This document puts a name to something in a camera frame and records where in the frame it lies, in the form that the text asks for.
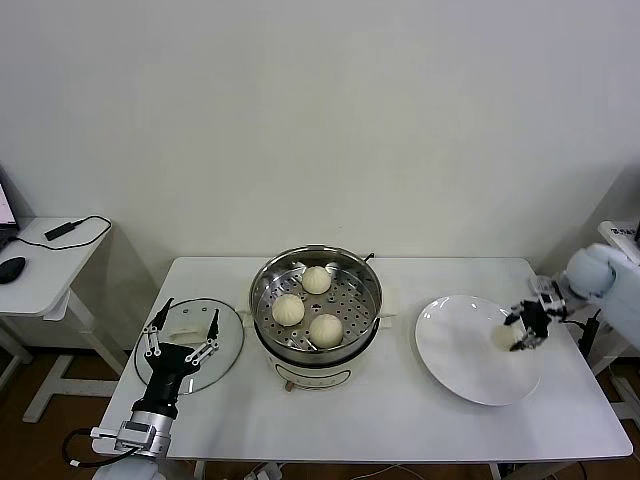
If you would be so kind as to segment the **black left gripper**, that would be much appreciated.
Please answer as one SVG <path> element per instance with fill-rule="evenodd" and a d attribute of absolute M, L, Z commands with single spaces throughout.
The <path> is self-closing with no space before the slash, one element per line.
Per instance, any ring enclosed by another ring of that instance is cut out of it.
<path fill-rule="evenodd" d="M 160 343 L 162 331 L 174 299 L 169 298 L 154 318 L 142 329 L 147 363 L 152 374 L 144 395 L 132 412 L 147 412 L 176 417 L 179 390 L 183 379 L 197 372 L 197 367 L 218 350 L 219 309 L 216 308 L 205 341 L 195 350 L 191 347 Z"/>

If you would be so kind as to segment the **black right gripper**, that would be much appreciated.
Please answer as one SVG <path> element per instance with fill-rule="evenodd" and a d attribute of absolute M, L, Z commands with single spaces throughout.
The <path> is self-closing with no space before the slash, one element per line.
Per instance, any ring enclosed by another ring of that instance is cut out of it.
<path fill-rule="evenodd" d="M 548 325 L 551 319 L 539 301 L 523 300 L 513 305 L 504 320 L 505 326 L 519 324 L 525 327 L 526 334 L 516 341 L 510 352 L 535 349 L 548 338 Z"/>

